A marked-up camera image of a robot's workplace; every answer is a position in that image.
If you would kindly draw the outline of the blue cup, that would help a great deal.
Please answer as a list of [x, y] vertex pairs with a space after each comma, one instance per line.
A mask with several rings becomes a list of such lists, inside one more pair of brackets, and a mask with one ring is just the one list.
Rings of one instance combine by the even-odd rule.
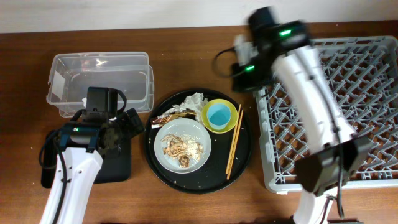
[[231, 110], [222, 103], [213, 104], [206, 112], [210, 126], [215, 130], [224, 129], [231, 119]]

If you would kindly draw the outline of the wooden chopstick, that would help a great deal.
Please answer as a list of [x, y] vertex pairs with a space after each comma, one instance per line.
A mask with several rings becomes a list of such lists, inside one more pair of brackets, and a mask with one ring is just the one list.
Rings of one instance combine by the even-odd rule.
[[232, 168], [233, 168], [233, 161], [234, 161], [234, 157], [235, 157], [235, 153], [236, 153], [236, 148], [237, 148], [237, 145], [238, 145], [239, 133], [240, 133], [240, 129], [241, 129], [241, 123], [242, 123], [242, 120], [243, 120], [243, 114], [244, 114], [244, 111], [241, 108], [240, 116], [239, 116], [239, 120], [238, 120], [238, 125], [237, 125], [236, 137], [235, 137], [235, 140], [234, 140], [232, 158], [230, 159], [229, 174], [228, 174], [228, 176], [226, 176], [227, 180], [230, 179]]
[[229, 174], [230, 159], [232, 158], [232, 152], [233, 152], [233, 147], [234, 147], [234, 140], [235, 140], [235, 137], [236, 137], [236, 131], [237, 131], [237, 125], [238, 125], [238, 120], [239, 120], [239, 116], [240, 116], [240, 111], [241, 111], [241, 104], [239, 104], [237, 122], [236, 122], [236, 124], [234, 125], [233, 138], [232, 138], [231, 147], [230, 147], [230, 150], [229, 150], [228, 162], [227, 162], [227, 166], [226, 166], [226, 175], [227, 175], [227, 176], [228, 176], [228, 174]]

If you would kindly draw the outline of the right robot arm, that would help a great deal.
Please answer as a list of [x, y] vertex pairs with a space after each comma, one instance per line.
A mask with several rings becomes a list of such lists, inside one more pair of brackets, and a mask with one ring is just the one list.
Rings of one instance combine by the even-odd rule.
[[342, 188], [371, 149], [347, 122], [322, 70], [318, 50], [301, 21], [277, 23], [271, 9], [257, 9], [248, 19], [251, 42], [237, 39], [232, 89], [250, 92], [279, 81], [305, 129], [310, 154], [295, 163], [302, 186], [291, 223], [326, 223], [332, 205], [343, 215]]

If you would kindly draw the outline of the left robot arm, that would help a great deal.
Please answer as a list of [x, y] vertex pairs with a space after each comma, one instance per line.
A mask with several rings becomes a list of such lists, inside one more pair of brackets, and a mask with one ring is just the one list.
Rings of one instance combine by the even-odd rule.
[[86, 106], [60, 129], [52, 131], [42, 149], [55, 159], [45, 164], [54, 177], [41, 223], [82, 223], [94, 184], [125, 181], [131, 176], [131, 139], [144, 132], [134, 108], [121, 90], [89, 87]]

